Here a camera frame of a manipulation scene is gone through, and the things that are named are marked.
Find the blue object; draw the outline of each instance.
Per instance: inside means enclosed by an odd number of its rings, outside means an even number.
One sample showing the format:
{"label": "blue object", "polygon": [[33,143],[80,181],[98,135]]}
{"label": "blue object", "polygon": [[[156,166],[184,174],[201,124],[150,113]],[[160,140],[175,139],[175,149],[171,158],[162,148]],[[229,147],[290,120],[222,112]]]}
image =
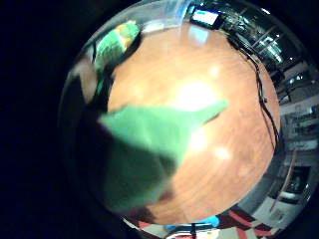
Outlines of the blue object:
{"label": "blue object", "polygon": [[[195,223],[196,224],[208,224],[208,223],[210,223],[213,227],[217,227],[218,225],[219,225],[219,219],[218,219],[218,217],[216,217],[216,216],[211,216],[211,217],[208,217],[208,218],[206,218],[206,219],[203,219],[203,220],[200,220],[200,221],[196,221]],[[166,226],[165,228],[167,229],[167,230],[173,230],[173,229],[175,229],[177,226],[179,226],[179,225],[168,225],[168,226]]]}

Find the black cable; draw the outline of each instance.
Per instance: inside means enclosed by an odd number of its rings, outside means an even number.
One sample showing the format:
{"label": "black cable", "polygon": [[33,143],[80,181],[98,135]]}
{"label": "black cable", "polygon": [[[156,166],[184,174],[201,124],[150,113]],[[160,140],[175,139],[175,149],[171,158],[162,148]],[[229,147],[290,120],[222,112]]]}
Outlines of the black cable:
{"label": "black cable", "polygon": [[281,140],[280,140],[280,135],[279,135],[279,131],[277,129],[277,126],[274,122],[274,119],[271,115],[271,112],[269,111],[266,103],[267,103],[267,98],[264,95],[264,89],[263,89],[263,84],[262,81],[260,79],[260,69],[258,66],[257,61],[252,57],[253,53],[250,49],[246,49],[246,46],[244,43],[242,43],[239,39],[235,39],[233,36],[228,36],[228,42],[238,51],[240,51],[242,54],[244,54],[244,56],[250,60],[252,62],[252,64],[254,65],[255,69],[256,69],[256,82],[257,82],[257,88],[258,88],[258,96],[259,96],[259,103],[261,108],[263,109],[263,111],[267,114],[268,118],[271,121],[272,124],[272,128],[273,128],[273,132],[274,132],[274,136],[275,136],[275,154],[277,152],[280,151],[281,149]]}

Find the green cloth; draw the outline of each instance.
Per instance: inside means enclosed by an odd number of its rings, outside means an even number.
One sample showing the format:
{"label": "green cloth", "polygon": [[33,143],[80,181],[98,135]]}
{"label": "green cloth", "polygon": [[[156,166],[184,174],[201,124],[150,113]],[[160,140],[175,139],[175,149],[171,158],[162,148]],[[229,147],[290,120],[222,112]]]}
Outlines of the green cloth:
{"label": "green cloth", "polygon": [[154,203],[181,165],[191,135],[228,106],[219,101],[197,112],[126,106],[99,123],[114,144],[103,179],[103,200],[115,212]]}

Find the green toy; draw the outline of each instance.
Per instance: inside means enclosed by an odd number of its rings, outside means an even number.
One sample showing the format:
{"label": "green toy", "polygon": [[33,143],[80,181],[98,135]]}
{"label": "green toy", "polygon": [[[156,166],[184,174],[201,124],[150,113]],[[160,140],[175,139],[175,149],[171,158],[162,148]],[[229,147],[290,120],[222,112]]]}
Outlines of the green toy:
{"label": "green toy", "polygon": [[192,133],[227,106],[219,101],[197,112],[126,106],[102,114],[99,123],[114,139],[103,178],[107,207],[124,212],[158,201],[181,165]]}
{"label": "green toy", "polygon": [[110,31],[97,46],[96,70],[102,71],[107,63],[118,59],[139,32],[140,28],[134,21],[128,21]]}

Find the wooden table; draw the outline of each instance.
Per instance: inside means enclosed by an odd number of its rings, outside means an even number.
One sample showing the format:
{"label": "wooden table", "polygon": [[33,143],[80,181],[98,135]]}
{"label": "wooden table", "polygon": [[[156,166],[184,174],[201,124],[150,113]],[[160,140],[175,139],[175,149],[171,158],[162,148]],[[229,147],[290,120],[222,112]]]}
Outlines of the wooden table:
{"label": "wooden table", "polygon": [[[279,126],[276,93],[260,68],[267,105]],[[217,99],[228,99],[229,108],[194,134],[165,196],[129,216],[176,224],[223,212],[260,180],[273,155],[274,137],[258,102],[253,65],[221,32],[184,24],[146,35],[116,69],[109,111],[126,104],[193,111]]]}

